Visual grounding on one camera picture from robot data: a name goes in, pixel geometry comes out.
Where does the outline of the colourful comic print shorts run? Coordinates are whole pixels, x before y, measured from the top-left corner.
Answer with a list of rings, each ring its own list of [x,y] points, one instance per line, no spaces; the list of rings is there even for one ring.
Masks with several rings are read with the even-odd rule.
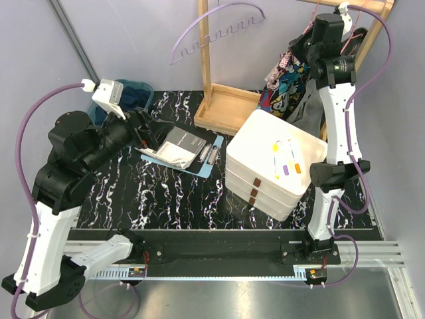
[[[268,75],[257,109],[287,120],[303,98],[309,79],[309,65],[287,51]]]

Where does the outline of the navy blue mesh shorts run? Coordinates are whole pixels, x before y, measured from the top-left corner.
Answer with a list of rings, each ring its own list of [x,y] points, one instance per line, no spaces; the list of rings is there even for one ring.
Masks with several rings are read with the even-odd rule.
[[[123,111],[133,111],[136,108],[144,108],[149,102],[151,92],[144,89],[135,89],[127,86],[124,88],[120,99],[120,107]],[[96,103],[90,110],[90,119],[95,125],[101,125],[106,119],[107,113]]]

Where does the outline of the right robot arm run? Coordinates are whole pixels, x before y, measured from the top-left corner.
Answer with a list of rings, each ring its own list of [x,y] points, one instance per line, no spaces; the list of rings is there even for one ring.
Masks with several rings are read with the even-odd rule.
[[[312,27],[290,43],[291,53],[310,67],[327,125],[326,158],[311,164],[309,169],[315,186],[315,203],[301,244],[301,255],[312,264],[337,255],[333,237],[337,203],[347,182],[371,168],[369,161],[362,159],[352,115],[352,95],[357,81],[355,62],[353,57],[341,54],[348,23],[346,14],[319,14]]]

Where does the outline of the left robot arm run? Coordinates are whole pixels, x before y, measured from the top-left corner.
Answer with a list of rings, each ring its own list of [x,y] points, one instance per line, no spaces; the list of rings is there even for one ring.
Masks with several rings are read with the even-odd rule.
[[[110,114],[101,126],[87,113],[73,111],[56,120],[48,133],[52,144],[29,194],[36,217],[18,271],[2,280],[14,297],[43,314],[72,301],[94,274],[118,261],[142,261],[143,237],[121,229],[105,243],[70,257],[64,254],[71,224],[96,181],[96,172],[126,146],[159,149],[174,123],[143,110]]]

